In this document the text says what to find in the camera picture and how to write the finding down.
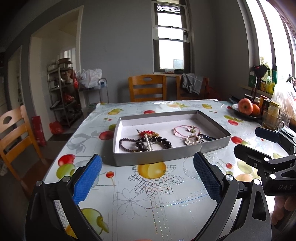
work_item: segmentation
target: fruit plate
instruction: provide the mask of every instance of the fruit plate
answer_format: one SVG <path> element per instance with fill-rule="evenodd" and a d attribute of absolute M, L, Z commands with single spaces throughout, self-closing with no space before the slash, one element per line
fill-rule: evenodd
<path fill-rule="evenodd" d="M 251 120 L 261 119 L 261 115 L 259 115 L 259 116 L 257 116 L 257 117 L 254 117 L 254 116 L 250 116 L 250 115 L 246 115 L 246 114 L 244 114 L 244 113 L 241 113 L 241 112 L 239 111 L 238 104 L 233 104 L 233 105 L 231 105 L 231 108 L 232 108 L 233 110 L 235 110 L 235 111 L 237 112 L 237 114 L 239 114 L 240 116 L 243 116 L 243 117 L 245 117 L 245 118 L 248 118 L 248 119 L 251 119 Z"/>

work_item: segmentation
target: chair backrest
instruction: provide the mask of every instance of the chair backrest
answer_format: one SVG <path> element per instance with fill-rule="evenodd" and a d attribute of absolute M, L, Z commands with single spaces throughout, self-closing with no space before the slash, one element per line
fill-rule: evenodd
<path fill-rule="evenodd" d="M 20 120 L 24 120 L 24 123 L 19 125 L 17 128 L 9 132 L 4 138 L 0 140 L 0 156 L 2 157 L 4 163 L 7 165 L 11 173 L 15 176 L 17 180 L 20 180 L 20 177 L 11 166 L 11 162 L 22 153 L 26 147 L 33 144 L 39 158 L 43 158 L 41 151 L 37 145 L 35 137 L 33 135 L 29 118 L 26 112 L 24 105 L 10 110 L 0 116 L 0 133 L 3 133 L 5 130 L 16 124 Z M 17 140 L 22 134 L 28 133 L 28 136 L 18 142 L 12 149 L 7 153 L 5 149 L 15 140 Z"/>
<path fill-rule="evenodd" d="M 143 102 L 143 101 L 155 101 L 155 100 L 166 100 L 166 76 L 165 75 L 153 75 L 145 74 L 139 76 L 132 76 L 128 78 L 129 90 L 131 102 Z M 134 88 L 135 85 L 156 85 L 162 84 L 159 88 Z M 151 94 L 162 94 L 162 97 L 144 97 L 135 98 L 135 95 L 151 95 Z"/>
<path fill-rule="evenodd" d="M 181 87 L 181 75 L 176 76 L 177 100 L 199 100 L 205 99 L 207 86 L 210 82 L 209 78 L 203 78 L 200 94 L 190 94 Z"/>

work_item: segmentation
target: plastic tablecloth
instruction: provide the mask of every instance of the plastic tablecloth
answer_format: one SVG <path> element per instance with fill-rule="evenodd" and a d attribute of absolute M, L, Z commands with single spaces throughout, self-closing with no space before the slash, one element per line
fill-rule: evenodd
<path fill-rule="evenodd" d="M 58 182 L 63 176 L 72 175 L 94 154 L 99 154 L 103 159 L 102 170 L 79 207 L 103 240 L 193 239 L 217 205 L 195 171 L 193 157 L 151 164 L 148 168 L 111 165 L 113 134 L 119 117 L 181 110 L 200 110 L 231 134 L 227 147 L 204 153 L 204 156 L 224 174 L 230 173 L 237 180 L 260 179 L 253 167 L 235 158 L 233 149 L 239 143 L 273 158 L 287 156 L 278 144 L 256 137 L 254 131 L 260 125 L 242 119 L 225 102 L 98 104 L 59 153 L 45 183 Z M 153 173 L 159 172 L 163 175 L 153 178 Z M 273 197 L 267 197 L 267 201 L 269 210 L 273 210 Z M 66 232 L 74 236 L 59 201 L 55 203 Z M 239 203 L 221 235 L 231 229 L 238 207 Z"/>

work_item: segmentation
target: white tray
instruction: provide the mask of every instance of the white tray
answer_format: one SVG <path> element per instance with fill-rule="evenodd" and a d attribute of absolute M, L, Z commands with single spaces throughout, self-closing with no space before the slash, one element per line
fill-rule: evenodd
<path fill-rule="evenodd" d="M 173 134 L 174 127 L 181 125 L 196 126 L 202 134 L 216 138 L 216 140 L 186 146 L 183 137 Z M 140 138 L 137 129 L 140 131 L 150 130 L 158 133 L 162 138 L 170 141 L 173 148 L 163 149 L 161 145 L 154 144 L 152 145 L 154 151 L 151 152 L 125 152 L 119 147 L 119 140 L 122 138 Z M 177 128 L 177 131 L 183 135 L 191 134 L 184 127 Z M 201 111 L 188 110 L 124 116 L 118 119 L 115 128 L 113 154 L 116 166 L 149 164 L 193 156 L 198 151 L 205 153 L 217 150 L 226 147 L 230 138 L 231 134 L 227 130 Z M 127 149 L 137 148 L 134 142 L 123 141 L 122 144 Z"/>

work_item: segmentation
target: chair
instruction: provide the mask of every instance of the chair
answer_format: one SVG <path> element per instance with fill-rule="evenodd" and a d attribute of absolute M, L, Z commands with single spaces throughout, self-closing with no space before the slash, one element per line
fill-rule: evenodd
<path fill-rule="evenodd" d="M 200 94 L 188 93 L 181 87 L 181 75 L 176 76 L 176 87 L 177 87 L 177 100 L 202 100 L 206 99 L 207 86 L 210 82 L 209 78 L 203 78 L 202 87 L 200 89 Z"/>
<path fill-rule="evenodd" d="M 143 80 L 145 78 L 150 78 L 151 80 L 145 81 Z M 128 83 L 129 83 L 131 102 L 166 100 L 166 76 L 165 75 L 145 74 L 145 75 L 133 76 L 128 78 Z M 135 85 L 156 85 L 156 84 L 162 84 L 162 87 L 134 88 Z M 151 95 L 151 94 L 162 94 L 162 97 L 135 98 L 135 95 Z"/>
<path fill-rule="evenodd" d="M 4 163 L 7 165 L 8 169 L 14 175 L 14 177 L 20 181 L 23 191 L 27 198 L 30 198 L 36 181 L 42 180 L 50 167 L 53 160 L 45 160 L 41 154 L 41 151 L 37 145 L 35 137 L 33 135 L 26 108 L 24 105 L 10 110 L 0 116 L 0 133 L 10 128 L 12 125 L 20 120 L 24 120 L 24 123 L 9 132 L 3 139 L 0 140 L 0 156 Z M 28 133 L 28 136 L 18 142 L 13 146 L 8 152 L 6 148 L 12 144 L 15 140 L 21 139 L 20 136 L 24 133 Z M 12 167 L 11 162 L 22 153 L 26 147 L 33 144 L 40 160 L 35 163 L 24 175 L 20 177 L 15 169 Z"/>

